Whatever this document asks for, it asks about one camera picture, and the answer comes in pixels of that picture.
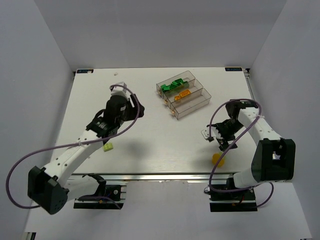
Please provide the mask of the green lego upside-down rectangular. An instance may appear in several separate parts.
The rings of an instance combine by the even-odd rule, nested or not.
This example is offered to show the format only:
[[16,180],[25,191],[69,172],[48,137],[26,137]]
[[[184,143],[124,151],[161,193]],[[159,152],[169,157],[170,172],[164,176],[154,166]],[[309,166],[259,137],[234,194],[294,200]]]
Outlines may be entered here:
[[174,80],[171,84],[174,85],[174,86],[181,86],[181,85],[184,84],[184,81],[183,81],[182,78],[179,78],[177,80]]

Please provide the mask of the green 2x4 lego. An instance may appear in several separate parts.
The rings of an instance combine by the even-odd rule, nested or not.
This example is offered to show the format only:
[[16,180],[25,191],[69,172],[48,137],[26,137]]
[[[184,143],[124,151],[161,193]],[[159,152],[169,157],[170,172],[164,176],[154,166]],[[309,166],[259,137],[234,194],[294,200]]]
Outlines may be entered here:
[[161,91],[162,91],[163,93],[166,93],[166,92],[174,89],[175,87],[176,87],[176,86],[175,86],[175,85],[172,85],[172,84],[169,84],[169,85],[163,84],[163,85],[160,86]]

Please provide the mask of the yellow round lego piece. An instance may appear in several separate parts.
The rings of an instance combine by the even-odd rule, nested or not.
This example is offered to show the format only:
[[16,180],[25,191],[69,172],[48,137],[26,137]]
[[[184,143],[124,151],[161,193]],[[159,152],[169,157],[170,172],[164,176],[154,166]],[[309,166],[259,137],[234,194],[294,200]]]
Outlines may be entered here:
[[225,164],[225,158],[223,157],[222,159],[220,159],[221,158],[221,155],[222,155],[222,153],[214,153],[213,155],[212,155],[212,164],[213,165],[216,165],[217,164],[217,162],[218,162],[218,164],[217,164],[217,167],[218,168],[221,168],[221,167],[223,167],[224,166],[224,164]]

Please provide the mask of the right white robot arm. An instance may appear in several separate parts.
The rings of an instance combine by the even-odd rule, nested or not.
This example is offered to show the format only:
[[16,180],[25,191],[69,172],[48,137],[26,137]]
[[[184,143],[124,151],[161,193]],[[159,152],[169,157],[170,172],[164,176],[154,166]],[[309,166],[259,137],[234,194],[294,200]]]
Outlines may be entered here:
[[232,191],[249,189],[261,183],[289,181],[294,176],[296,144],[280,136],[262,116],[261,105],[253,99],[231,99],[223,106],[228,119],[209,123],[209,139],[216,139],[223,155],[237,147],[245,134],[256,150],[250,167],[230,177]]

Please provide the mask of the light green 2x3 lego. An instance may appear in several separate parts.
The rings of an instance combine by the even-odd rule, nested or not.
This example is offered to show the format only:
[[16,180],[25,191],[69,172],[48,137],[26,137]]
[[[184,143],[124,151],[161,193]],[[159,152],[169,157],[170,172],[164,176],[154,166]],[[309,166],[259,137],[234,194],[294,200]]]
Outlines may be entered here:
[[102,149],[103,149],[104,152],[108,152],[110,150],[113,150],[114,147],[113,147],[113,144],[111,142],[107,142],[107,143],[105,143],[103,145]]

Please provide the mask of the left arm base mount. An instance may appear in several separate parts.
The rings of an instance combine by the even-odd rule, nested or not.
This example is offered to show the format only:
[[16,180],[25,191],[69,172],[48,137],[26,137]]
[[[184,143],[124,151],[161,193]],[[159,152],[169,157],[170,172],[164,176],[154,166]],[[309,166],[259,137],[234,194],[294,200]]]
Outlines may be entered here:
[[102,176],[89,173],[82,178],[89,177],[98,183],[93,194],[87,194],[76,199],[74,209],[87,210],[121,210],[126,199],[126,186],[122,183],[110,183]]

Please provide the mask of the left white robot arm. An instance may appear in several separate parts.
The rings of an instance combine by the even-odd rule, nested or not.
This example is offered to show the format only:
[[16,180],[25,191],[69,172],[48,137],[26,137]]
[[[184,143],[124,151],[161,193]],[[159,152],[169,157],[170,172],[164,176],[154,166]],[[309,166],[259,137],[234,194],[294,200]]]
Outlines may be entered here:
[[112,201],[106,180],[96,173],[71,179],[74,171],[111,137],[118,135],[124,122],[144,116],[145,108],[135,94],[113,95],[86,126],[75,146],[70,146],[55,161],[28,172],[27,195],[50,215],[59,212],[71,200]]

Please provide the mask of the orange lego brick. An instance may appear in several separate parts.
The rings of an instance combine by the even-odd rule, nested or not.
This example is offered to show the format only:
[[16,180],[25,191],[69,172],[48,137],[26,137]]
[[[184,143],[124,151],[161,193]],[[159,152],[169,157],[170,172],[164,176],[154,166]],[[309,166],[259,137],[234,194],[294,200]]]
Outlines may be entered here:
[[180,97],[179,95],[176,95],[176,96],[174,97],[174,100],[175,100],[175,101],[179,101],[179,100],[181,100],[181,97]]

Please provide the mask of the yellow green lego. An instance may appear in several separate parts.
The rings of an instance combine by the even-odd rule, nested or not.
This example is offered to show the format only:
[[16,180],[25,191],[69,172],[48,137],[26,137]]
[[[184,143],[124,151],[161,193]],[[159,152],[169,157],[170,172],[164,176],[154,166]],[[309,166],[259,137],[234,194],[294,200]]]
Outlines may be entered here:
[[191,94],[191,91],[190,91],[189,89],[186,89],[186,90],[180,92],[180,93],[179,93],[179,96],[180,96],[181,98],[185,98],[186,96],[188,96],[188,95],[190,95],[190,94]]

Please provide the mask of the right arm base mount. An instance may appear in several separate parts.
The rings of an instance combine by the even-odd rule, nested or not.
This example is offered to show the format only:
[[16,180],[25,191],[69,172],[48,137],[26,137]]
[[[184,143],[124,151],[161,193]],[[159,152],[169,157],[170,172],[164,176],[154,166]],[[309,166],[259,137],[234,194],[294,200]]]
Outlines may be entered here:
[[216,192],[209,186],[203,190],[209,196],[212,213],[257,212],[256,195],[253,189],[237,192]]

